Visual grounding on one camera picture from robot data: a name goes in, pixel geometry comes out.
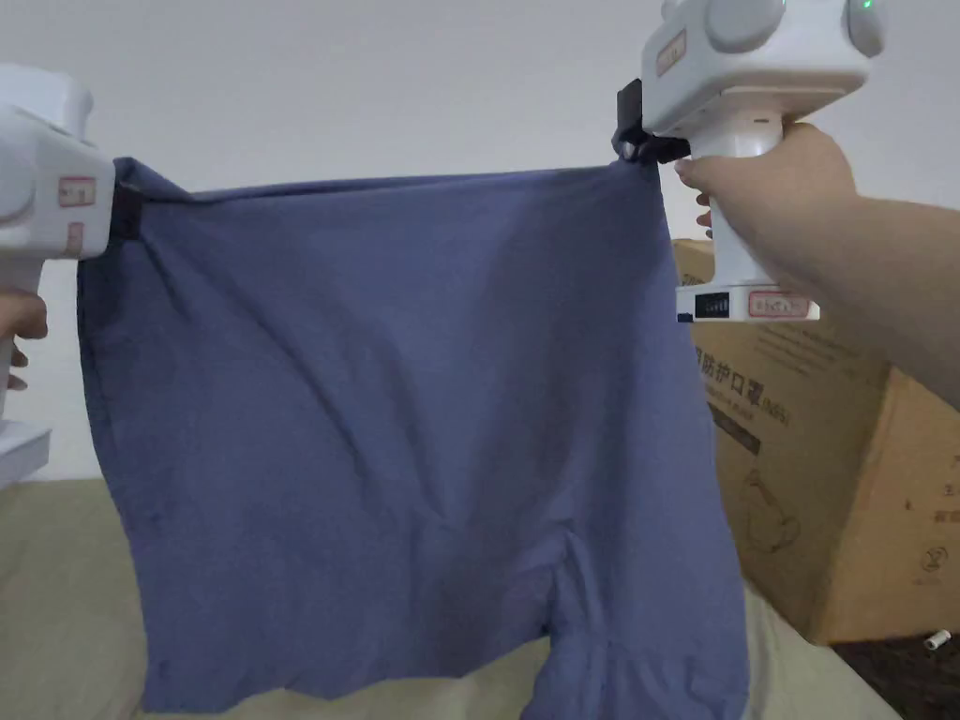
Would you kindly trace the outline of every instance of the red label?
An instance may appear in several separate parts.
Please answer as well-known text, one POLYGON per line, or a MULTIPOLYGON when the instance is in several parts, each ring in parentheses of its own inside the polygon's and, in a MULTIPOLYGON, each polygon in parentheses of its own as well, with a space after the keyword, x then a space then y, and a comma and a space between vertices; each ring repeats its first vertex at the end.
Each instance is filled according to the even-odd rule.
POLYGON ((805 318, 810 300, 790 293, 756 290, 750 294, 751 318, 805 318))
POLYGON ((84 224, 70 223, 66 227, 66 256, 80 257, 84 252, 84 224))
POLYGON ((57 192, 60 207, 85 207, 97 202, 96 178, 60 178, 57 192))

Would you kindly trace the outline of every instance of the bed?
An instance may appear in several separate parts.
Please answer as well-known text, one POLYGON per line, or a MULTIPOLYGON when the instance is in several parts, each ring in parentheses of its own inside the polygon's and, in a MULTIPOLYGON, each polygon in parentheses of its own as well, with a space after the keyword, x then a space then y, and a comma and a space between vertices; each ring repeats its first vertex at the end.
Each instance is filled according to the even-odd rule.
MULTIPOLYGON (((898 717, 832 651, 805 643, 749 588, 745 602, 753 669, 748 717, 898 717)), ((277 691, 213 717, 513 720, 548 653, 542 640, 459 680, 382 683, 335 702, 277 691)), ((161 717, 139 709, 145 664, 132 561, 103 480, 0 492, 0 714, 161 717)))

